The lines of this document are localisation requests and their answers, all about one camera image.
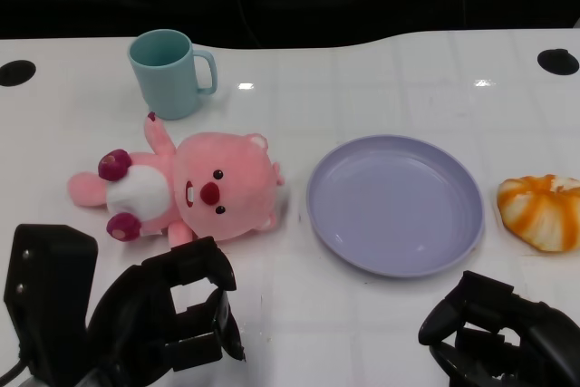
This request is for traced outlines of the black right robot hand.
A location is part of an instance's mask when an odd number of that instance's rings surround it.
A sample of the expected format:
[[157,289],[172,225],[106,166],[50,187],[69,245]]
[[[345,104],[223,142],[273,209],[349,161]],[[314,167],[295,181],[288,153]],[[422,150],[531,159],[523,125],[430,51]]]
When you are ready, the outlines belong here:
[[471,271],[430,312],[418,340],[452,386],[576,386],[579,327],[563,312]]

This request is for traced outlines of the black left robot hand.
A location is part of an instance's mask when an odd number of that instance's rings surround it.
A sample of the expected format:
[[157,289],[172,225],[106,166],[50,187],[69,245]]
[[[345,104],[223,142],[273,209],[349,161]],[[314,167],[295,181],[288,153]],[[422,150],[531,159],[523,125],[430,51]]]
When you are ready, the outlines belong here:
[[8,384],[148,386],[228,355],[245,359],[227,295],[233,268],[212,237],[130,266],[88,307],[98,245],[65,225],[22,224],[4,301],[19,340]]

